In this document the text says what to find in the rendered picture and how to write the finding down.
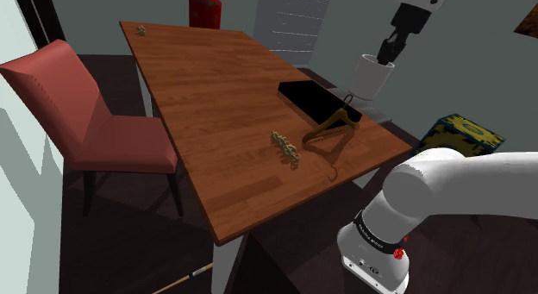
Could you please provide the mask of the black flat box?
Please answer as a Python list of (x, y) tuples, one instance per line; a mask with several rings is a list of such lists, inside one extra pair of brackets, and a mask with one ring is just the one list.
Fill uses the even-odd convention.
[(278, 84), (277, 97), (312, 128), (328, 120), (338, 109), (344, 108), (352, 122), (359, 122), (362, 114), (350, 104), (314, 80), (287, 81)]

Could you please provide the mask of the red upholstered chair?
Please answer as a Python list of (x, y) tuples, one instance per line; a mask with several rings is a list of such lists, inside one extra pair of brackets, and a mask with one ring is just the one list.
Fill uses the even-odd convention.
[(56, 40), (0, 65), (0, 74), (34, 115), (69, 166), (84, 174), (83, 213), (97, 172), (164, 174), (177, 212), (178, 156), (163, 122), (110, 112), (95, 79), (68, 43)]

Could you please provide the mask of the wooden table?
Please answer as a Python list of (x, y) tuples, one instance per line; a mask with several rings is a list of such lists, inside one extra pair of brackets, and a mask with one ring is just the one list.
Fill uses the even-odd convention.
[[(210, 226), (212, 294), (231, 284), (253, 228), (410, 150), (368, 117), (303, 145), (313, 128), (277, 97), (303, 73), (241, 31), (121, 28)], [(298, 169), (281, 162), (272, 131), (297, 148)]]

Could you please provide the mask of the wooden clothes hanger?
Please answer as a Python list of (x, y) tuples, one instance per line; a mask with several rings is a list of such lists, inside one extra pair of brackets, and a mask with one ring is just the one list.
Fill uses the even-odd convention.
[(347, 112), (347, 106), (352, 102), (353, 100), (353, 94), (348, 93), (344, 99), (344, 105), (339, 108), (335, 113), (333, 113), (326, 121), (321, 123), (316, 128), (313, 128), (310, 132), (308, 132), (303, 138), (302, 143), (307, 143), (308, 141), (316, 138), (322, 131), (326, 130), (328, 127), (333, 125), (335, 122), (338, 121), (344, 121), (350, 128), (356, 129), (356, 123), (360, 120), (353, 121)]

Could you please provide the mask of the yellow and blue box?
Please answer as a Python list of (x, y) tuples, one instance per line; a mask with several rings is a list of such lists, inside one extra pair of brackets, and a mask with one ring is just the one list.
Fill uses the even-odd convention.
[(505, 141), (501, 135), (461, 115), (452, 114), (438, 119), (411, 154), (417, 155), (430, 148), (446, 147), (466, 157), (481, 156), (493, 153)]

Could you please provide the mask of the large olive lizard figure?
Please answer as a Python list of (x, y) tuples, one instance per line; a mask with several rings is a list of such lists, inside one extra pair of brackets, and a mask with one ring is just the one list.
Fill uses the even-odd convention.
[(276, 131), (272, 131), (271, 143), (278, 148), (277, 154), (280, 156), (283, 164), (289, 165), (292, 170), (298, 169), (301, 155), (297, 152), (297, 148), (292, 145), (286, 137)]

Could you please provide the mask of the white chest of drawers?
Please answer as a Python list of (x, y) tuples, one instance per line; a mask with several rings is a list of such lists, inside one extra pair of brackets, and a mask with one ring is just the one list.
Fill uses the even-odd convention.
[(329, 0), (259, 0), (253, 38), (293, 66), (306, 68)]

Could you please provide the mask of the red cylinder tank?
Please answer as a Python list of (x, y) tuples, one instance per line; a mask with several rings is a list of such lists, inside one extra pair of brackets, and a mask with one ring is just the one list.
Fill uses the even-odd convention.
[(189, 0), (190, 27), (220, 29), (221, 15), (220, 0)]

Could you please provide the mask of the white plant pot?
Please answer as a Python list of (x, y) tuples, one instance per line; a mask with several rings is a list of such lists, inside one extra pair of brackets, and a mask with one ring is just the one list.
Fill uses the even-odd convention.
[(362, 54), (358, 60), (348, 91), (355, 97), (372, 101), (384, 86), (395, 65), (380, 65), (377, 57)]

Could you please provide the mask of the wooden stick with white band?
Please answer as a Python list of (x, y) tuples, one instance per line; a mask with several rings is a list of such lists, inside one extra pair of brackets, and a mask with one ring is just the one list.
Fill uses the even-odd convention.
[(210, 270), (213, 267), (213, 265), (214, 265), (213, 263), (209, 263), (208, 265), (203, 266), (203, 267), (197, 269), (196, 271), (190, 272), (189, 274), (187, 274), (187, 275), (183, 276), (182, 278), (170, 283), (169, 285), (166, 285), (166, 286), (158, 289), (157, 291), (152, 292), (152, 294), (161, 294), (163, 291), (167, 291), (167, 290), (171, 289), (175, 285), (179, 285), (179, 284), (185, 282), (186, 280), (188, 280), (190, 278), (194, 278), (194, 277), (200, 275), (203, 272), (207, 272), (208, 270)]

